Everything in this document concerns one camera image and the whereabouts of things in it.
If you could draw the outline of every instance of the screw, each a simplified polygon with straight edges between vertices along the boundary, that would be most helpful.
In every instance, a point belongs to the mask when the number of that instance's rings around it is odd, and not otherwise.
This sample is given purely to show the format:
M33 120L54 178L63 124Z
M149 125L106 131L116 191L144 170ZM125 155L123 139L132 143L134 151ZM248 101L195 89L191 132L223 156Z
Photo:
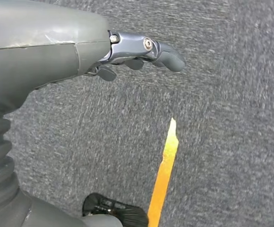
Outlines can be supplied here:
M109 36L109 41L112 44L116 44L119 42L119 38L117 35L111 35Z
M146 50L150 51L152 48L152 42L151 39L146 37L143 39L143 46L146 48Z

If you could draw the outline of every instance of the yellow tape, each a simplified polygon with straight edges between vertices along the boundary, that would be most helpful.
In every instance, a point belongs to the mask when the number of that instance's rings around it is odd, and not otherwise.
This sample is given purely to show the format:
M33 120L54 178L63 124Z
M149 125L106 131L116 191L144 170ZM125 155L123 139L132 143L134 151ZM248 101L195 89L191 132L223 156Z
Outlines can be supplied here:
M149 204L148 217L149 227L158 227L160 216L168 191L171 170L173 169L179 141L176 136L176 121L171 118L168 137L163 151L162 162L158 171L152 199Z

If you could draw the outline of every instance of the robotic arm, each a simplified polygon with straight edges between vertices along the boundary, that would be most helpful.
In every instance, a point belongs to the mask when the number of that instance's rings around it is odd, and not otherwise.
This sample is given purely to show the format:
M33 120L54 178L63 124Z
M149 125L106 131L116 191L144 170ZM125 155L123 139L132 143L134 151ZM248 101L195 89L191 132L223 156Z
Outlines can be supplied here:
M76 76L112 81L107 65L141 69L145 62L178 72L184 60L173 48L147 36L109 31L94 13L30 0L0 0L0 227L121 227L114 217L73 218L19 187L12 147L4 139L8 113L35 89Z

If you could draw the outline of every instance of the black brush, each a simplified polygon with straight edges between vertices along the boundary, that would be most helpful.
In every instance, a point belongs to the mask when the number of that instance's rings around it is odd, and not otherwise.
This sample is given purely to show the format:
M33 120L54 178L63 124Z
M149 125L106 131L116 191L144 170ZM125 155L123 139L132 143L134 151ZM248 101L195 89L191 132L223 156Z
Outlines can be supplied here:
M82 216L109 214L118 218L123 227L147 227L149 219L142 208L111 200L98 193L85 199Z

